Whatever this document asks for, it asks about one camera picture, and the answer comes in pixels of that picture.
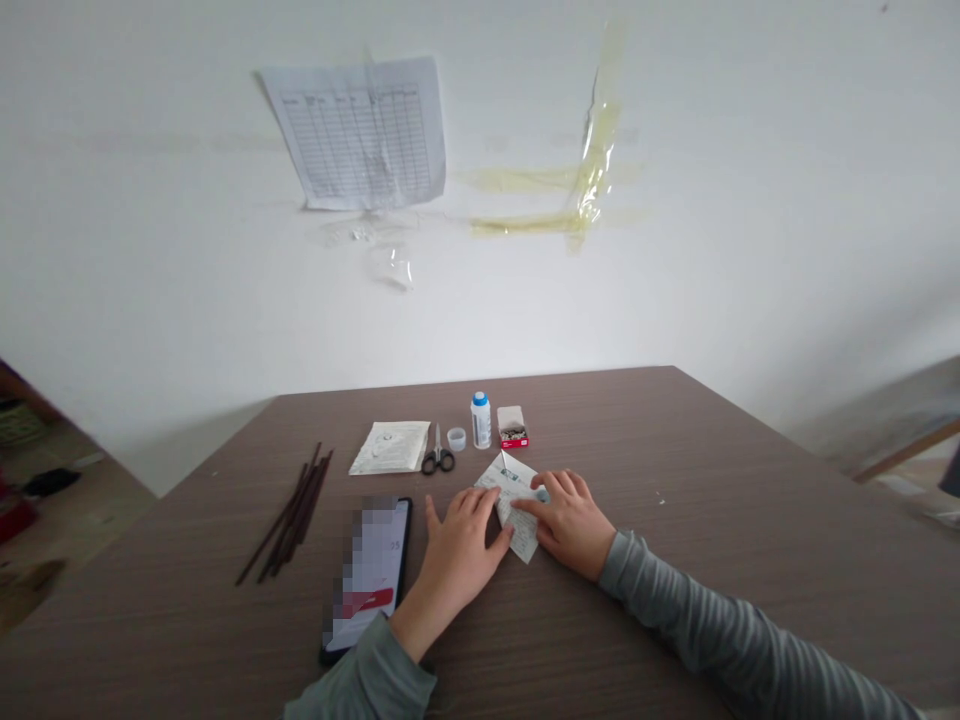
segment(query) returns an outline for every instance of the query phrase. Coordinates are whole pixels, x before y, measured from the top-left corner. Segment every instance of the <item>yellow tape residue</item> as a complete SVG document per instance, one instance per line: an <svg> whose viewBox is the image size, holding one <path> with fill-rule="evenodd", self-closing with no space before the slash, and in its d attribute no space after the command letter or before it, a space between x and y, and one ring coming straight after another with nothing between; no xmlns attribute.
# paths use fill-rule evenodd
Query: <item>yellow tape residue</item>
<svg viewBox="0 0 960 720"><path fill-rule="evenodd" d="M593 85L593 104L587 121L583 157L578 168L572 173L568 168L534 173L481 171L477 175L480 182L475 184L483 189L483 183L487 182L489 191L493 192L502 192L505 184L511 188L520 188L517 192L524 192L524 186L531 190L537 187L569 187L572 207L546 215L472 218L470 226L475 234L562 232L569 237L570 251L579 251L586 239L587 229L600 217L597 201L609 187L607 175L610 170L610 155L620 120L620 104L614 101L614 96L623 61L625 39L624 23L607 23L600 52L600 65Z"/></svg>

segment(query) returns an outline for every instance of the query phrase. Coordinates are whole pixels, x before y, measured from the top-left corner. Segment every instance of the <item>table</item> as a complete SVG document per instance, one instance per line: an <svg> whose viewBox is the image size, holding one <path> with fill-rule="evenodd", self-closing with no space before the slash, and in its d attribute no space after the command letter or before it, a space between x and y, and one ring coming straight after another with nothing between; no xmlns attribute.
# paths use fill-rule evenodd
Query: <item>table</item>
<svg viewBox="0 0 960 720"><path fill-rule="evenodd" d="M275 717L318 676L358 494L413 498L409 587L424 497L445 508L496 453L470 447L449 475L351 478L371 422L469 427L475 390L523 406L531 445L516 457L576 469L660 557L921 707L960 704L956 539L664 367L275 399L0 645L4 717ZM306 543L277 580L235 588L318 439L336 453ZM446 717L726 717L542 548L529 566L508 555L427 657Z"/></svg>

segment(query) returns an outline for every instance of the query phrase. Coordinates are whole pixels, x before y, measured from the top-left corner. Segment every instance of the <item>scissors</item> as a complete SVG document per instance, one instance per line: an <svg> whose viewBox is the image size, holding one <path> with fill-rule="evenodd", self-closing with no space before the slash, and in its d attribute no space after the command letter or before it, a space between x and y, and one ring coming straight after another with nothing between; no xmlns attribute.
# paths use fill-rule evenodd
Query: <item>scissors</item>
<svg viewBox="0 0 960 720"><path fill-rule="evenodd" d="M440 423L437 423L437 446L423 458L420 472L424 475L433 475L438 467L444 472L450 472L456 464L457 460L453 457L453 453L444 450L440 444Z"/></svg>

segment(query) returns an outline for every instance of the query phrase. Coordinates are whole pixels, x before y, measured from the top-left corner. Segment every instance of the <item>glue bottle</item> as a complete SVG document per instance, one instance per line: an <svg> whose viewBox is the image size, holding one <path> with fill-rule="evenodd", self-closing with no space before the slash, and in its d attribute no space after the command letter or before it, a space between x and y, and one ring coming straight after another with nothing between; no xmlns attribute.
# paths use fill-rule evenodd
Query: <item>glue bottle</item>
<svg viewBox="0 0 960 720"><path fill-rule="evenodd" d="M491 435L490 399L486 393L474 393L470 414L473 416L473 444L479 450L486 450L490 447Z"/></svg>

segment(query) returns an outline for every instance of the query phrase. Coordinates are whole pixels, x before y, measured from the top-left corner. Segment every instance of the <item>sleeve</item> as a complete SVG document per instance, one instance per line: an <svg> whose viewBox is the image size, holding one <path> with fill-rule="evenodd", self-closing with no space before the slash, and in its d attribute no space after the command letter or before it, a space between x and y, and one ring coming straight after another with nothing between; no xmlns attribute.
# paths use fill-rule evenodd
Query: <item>sleeve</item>
<svg viewBox="0 0 960 720"><path fill-rule="evenodd" d="M737 717L922 718L884 686L709 590L620 531L600 587L659 631L688 670L712 680Z"/></svg>
<svg viewBox="0 0 960 720"><path fill-rule="evenodd" d="M410 659L379 614L330 672L287 703L283 717L422 718L436 682Z"/></svg>

